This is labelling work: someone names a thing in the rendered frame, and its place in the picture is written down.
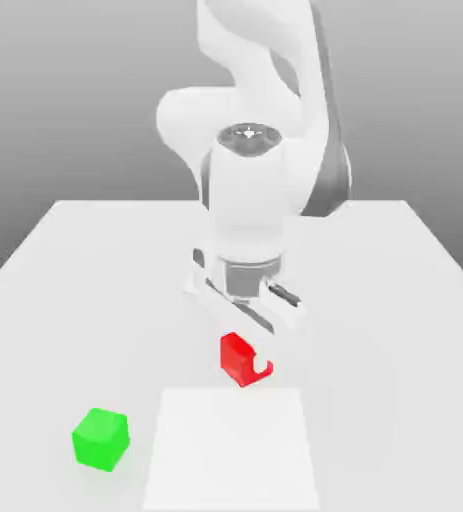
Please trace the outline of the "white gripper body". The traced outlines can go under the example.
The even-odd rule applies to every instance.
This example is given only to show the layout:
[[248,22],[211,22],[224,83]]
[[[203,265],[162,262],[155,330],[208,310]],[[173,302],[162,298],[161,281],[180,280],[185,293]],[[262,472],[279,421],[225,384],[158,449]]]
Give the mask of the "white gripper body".
[[297,338],[307,323],[301,297],[280,279],[262,278],[259,296],[247,300],[233,299],[206,275],[188,275],[183,290],[224,333],[236,332],[252,345],[275,345],[282,338]]

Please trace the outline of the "small red cube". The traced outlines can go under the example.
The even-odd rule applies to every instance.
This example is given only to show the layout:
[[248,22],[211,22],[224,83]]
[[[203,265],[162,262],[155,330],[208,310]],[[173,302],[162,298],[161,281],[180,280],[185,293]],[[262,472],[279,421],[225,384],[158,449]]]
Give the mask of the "small red cube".
[[240,387],[252,385],[273,373],[274,365],[270,360],[261,370],[257,370],[256,358],[257,352],[253,346],[236,332],[221,337],[220,367]]

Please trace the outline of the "small green cube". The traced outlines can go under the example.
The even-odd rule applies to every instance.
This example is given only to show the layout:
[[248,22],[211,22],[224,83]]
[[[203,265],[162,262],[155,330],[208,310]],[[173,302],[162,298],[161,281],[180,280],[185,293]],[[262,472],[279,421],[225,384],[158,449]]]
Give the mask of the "small green cube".
[[112,472],[130,444],[125,414],[92,408],[71,433],[75,460]]

